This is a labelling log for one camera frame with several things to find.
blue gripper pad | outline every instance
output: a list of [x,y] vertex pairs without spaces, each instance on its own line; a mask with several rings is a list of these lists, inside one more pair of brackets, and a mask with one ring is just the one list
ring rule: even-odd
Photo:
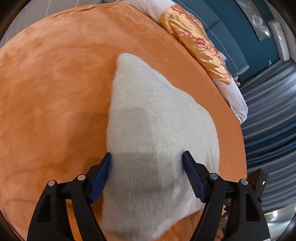
[[94,203],[94,201],[102,195],[103,189],[109,176],[111,157],[111,154],[107,153],[102,162],[97,165],[99,167],[99,171],[97,172],[97,175],[95,176],[94,181],[91,184],[91,194],[89,196],[91,203]]
[[205,202],[205,182],[202,180],[196,169],[196,162],[189,151],[185,151],[182,155],[183,168],[189,179],[193,192],[201,202]]

orange bedsheet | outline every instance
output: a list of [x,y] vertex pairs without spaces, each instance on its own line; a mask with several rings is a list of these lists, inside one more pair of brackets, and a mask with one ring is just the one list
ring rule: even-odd
[[[0,49],[0,209],[26,238],[50,179],[66,182],[106,153],[106,127],[116,58],[139,56],[212,116],[220,175],[246,177],[239,122],[213,81],[157,23],[125,4],[89,5],[47,17]],[[101,203],[93,205],[98,220]],[[200,213],[160,240],[189,240]],[[69,204],[74,236],[77,225]]]

ribbed fabric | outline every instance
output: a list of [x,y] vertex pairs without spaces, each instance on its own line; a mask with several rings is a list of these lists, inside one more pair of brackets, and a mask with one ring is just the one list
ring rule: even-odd
[[130,241],[158,238],[201,210],[182,167],[189,150],[218,172],[219,145],[209,113],[187,93],[131,54],[121,54],[113,81],[104,189],[105,232]]
[[248,173],[269,178],[262,209],[296,202],[296,63],[279,61],[240,88],[249,113],[242,124]]

blue curtain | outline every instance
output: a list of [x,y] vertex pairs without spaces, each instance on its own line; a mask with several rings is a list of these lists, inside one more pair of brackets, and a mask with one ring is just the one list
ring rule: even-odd
[[248,173],[269,177],[262,209],[296,202],[296,63],[278,61],[240,88],[249,108],[242,124]]

white air conditioner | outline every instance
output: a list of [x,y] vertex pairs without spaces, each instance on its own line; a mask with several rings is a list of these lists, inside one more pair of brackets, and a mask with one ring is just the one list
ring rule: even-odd
[[290,60],[288,45],[280,23],[276,20],[272,20],[268,22],[268,25],[276,43],[280,59],[284,62]]

